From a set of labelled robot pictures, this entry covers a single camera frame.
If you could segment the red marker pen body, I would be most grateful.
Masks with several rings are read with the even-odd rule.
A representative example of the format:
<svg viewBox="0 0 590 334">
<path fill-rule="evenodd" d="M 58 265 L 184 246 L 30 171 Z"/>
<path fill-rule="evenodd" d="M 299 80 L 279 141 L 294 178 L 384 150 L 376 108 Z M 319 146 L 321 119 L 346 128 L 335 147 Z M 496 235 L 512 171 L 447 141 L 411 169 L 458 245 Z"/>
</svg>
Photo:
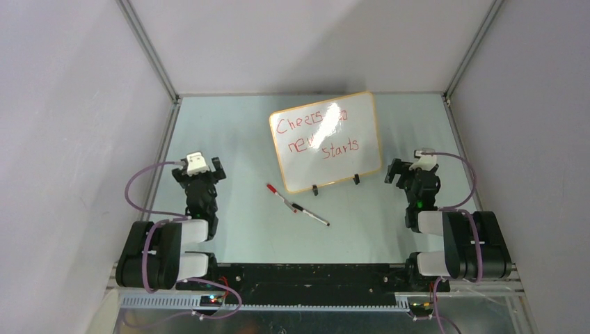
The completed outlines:
<svg viewBox="0 0 590 334">
<path fill-rule="evenodd" d="M 293 211 L 293 213 L 297 213 L 297 208 L 295 208 L 295 206 L 293 206 L 293 203 L 288 201 L 288 199 L 286 199 L 283 195 L 281 195 L 278 192 L 275 192 L 275 194 L 279 197 L 279 199 L 281 199 L 283 201 L 283 203 L 291 210 Z"/>
</svg>

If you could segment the red marker cap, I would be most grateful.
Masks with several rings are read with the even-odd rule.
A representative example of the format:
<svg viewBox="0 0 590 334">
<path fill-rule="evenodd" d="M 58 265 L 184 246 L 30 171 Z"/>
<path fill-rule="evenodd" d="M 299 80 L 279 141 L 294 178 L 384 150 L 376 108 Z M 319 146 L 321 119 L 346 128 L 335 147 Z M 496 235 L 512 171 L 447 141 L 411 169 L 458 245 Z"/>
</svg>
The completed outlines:
<svg viewBox="0 0 590 334">
<path fill-rule="evenodd" d="M 267 189 L 272 192 L 272 193 L 277 193 L 277 190 L 274 186 L 272 186 L 271 184 L 266 184 Z"/>
</svg>

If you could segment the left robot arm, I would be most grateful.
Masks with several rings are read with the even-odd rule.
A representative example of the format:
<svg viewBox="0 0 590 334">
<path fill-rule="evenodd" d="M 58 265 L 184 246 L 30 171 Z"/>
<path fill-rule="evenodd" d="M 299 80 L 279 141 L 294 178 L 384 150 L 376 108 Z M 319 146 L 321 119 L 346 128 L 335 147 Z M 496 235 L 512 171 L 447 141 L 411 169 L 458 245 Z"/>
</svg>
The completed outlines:
<svg viewBox="0 0 590 334">
<path fill-rule="evenodd" d="M 131 225 L 115 269 L 115 281 L 121 287 L 154 293 L 190 278 L 206 290 L 219 283 L 220 271 L 212 266 L 214 256 L 195 247 L 212 240 L 217 231 L 216 184 L 226 178 L 221 160 L 214 157 L 208 164 L 201 152 L 194 152 L 170 165 L 186 196 L 185 212 L 164 212 L 164 220 Z"/>
</svg>

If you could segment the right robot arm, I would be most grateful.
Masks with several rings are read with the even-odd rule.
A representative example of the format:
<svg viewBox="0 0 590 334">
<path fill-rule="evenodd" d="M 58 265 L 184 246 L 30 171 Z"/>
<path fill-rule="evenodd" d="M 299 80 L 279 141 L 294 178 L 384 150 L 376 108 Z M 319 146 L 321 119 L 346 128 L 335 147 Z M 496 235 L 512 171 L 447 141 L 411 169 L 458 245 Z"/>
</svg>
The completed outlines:
<svg viewBox="0 0 590 334">
<path fill-rule="evenodd" d="M 395 183 L 406 195 L 405 226 L 414 233 L 441 237 L 443 242 L 442 250 L 409 255 L 404 273 L 407 286 L 422 291 L 435 277 L 473 282 L 508 277 L 512 261 L 496 215 L 439 209 L 437 169 L 435 163 L 393 159 L 385 176 L 386 183 Z"/>
</svg>

